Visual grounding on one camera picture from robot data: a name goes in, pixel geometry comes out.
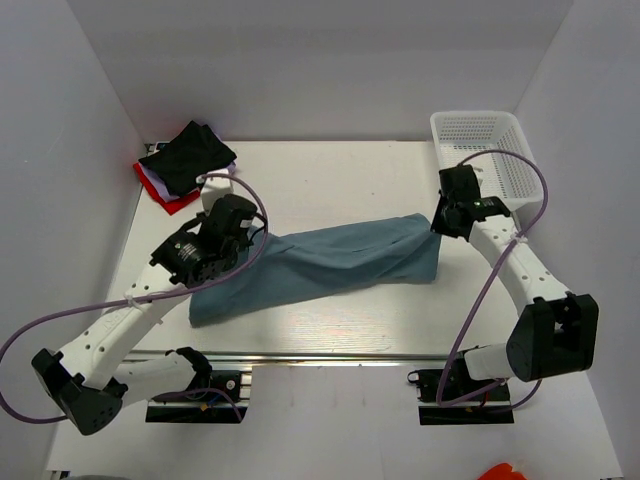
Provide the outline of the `orange object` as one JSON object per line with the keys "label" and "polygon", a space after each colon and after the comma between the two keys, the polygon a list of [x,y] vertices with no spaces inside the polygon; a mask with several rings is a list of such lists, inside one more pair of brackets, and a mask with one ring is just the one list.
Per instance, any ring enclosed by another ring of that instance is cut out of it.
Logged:
{"label": "orange object", "polygon": [[527,480],[527,478],[509,463],[500,463],[478,477],[478,480]]}

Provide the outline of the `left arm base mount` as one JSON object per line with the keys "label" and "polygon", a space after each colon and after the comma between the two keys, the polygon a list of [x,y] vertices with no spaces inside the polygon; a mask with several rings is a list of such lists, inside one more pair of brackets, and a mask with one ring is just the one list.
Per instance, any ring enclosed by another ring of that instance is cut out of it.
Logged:
{"label": "left arm base mount", "polygon": [[148,424],[234,425],[248,410],[251,371],[214,368],[206,380],[188,387],[188,394],[164,401],[150,401]]}

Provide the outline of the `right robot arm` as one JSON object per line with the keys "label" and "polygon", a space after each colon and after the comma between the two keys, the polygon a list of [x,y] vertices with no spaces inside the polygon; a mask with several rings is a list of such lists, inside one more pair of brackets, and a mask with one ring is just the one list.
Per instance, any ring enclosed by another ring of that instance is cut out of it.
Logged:
{"label": "right robot arm", "polygon": [[519,234],[498,197],[484,197],[469,165],[439,173],[435,233],[463,238],[496,269],[519,316],[508,340],[467,350],[451,374],[453,390],[472,399],[488,380],[529,382],[589,369],[594,360],[599,307],[577,295],[544,266]]}

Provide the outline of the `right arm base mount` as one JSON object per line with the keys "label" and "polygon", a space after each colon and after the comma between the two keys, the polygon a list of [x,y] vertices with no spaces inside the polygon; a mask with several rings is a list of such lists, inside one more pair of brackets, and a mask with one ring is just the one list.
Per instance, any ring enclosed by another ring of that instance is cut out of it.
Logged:
{"label": "right arm base mount", "polygon": [[477,390],[474,397],[451,406],[441,406],[436,399],[442,371],[413,370],[407,381],[417,389],[418,417],[421,426],[509,425],[514,423],[511,396],[506,384],[492,380],[475,381],[462,368],[453,367],[444,383],[442,401],[453,402]]}

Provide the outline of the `black folded t-shirt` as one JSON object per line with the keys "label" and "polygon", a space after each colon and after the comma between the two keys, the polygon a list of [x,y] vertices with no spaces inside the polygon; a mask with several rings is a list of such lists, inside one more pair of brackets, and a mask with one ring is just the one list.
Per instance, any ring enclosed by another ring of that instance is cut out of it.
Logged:
{"label": "black folded t-shirt", "polygon": [[209,125],[190,121],[173,140],[140,163],[165,184],[170,194],[183,197],[197,187],[199,175],[225,169],[236,158]]}

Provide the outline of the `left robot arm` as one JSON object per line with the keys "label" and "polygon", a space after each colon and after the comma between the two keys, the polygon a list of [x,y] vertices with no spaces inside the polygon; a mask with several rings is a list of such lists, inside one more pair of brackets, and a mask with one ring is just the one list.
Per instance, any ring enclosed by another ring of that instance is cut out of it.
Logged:
{"label": "left robot arm", "polygon": [[249,230],[262,215],[235,194],[183,224],[150,255],[123,304],[103,310],[84,333],[57,352],[43,349],[32,366],[47,394],[85,435],[106,427],[126,406],[154,398],[199,399],[211,392],[212,367],[191,347],[136,364],[123,361],[184,297],[238,272]]}

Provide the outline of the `white plastic basket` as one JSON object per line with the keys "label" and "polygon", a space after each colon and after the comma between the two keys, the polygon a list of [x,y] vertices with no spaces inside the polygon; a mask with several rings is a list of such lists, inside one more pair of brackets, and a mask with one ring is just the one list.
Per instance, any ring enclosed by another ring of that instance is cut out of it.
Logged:
{"label": "white plastic basket", "polygon": [[534,157],[517,118],[502,111],[446,111],[430,118],[439,168],[465,162],[484,197],[498,197],[511,211],[543,200],[538,175],[521,161]]}

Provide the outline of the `red folded t-shirt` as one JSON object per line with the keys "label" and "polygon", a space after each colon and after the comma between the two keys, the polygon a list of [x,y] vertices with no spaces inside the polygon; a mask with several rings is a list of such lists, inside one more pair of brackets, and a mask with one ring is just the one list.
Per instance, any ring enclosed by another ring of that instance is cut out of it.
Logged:
{"label": "red folded t-shirt", "polygon": [[197,200],[199,198],[199,196],[200,196],[200,193],[199,193],[199,190],[198,190],[197,192],[188,194],[183,198],[179,198],[178,200],[165,202],[160,198],[159,194],[151,186],[150,182],[148,180],[143,180],[142,174],[136,172],[135,169],[134,169],[134,171],[135,171],[135,173],[136,173],[141,185],[143,186],[143,189],[146,191],[146,193],[150,196],[150,198],[156,204],[158,204],[169,215],[173,215],[173,214],[177,213],[178,211],[182,210],[183,208],[185,208],[186,206],[188,206],[189,204],[191,204],[192,202]]}

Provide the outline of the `teal blue t-shirt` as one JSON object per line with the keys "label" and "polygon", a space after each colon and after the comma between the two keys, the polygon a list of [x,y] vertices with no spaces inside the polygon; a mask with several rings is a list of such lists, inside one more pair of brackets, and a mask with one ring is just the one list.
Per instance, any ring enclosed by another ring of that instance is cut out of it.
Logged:
{"label": "teal blue t-shirt", "polygon": [[437,276],[440,246],[441,236],[420,213],[270,234],[249,268],[191,296],[189,322],[201,328],[378,284],[429,284]]}

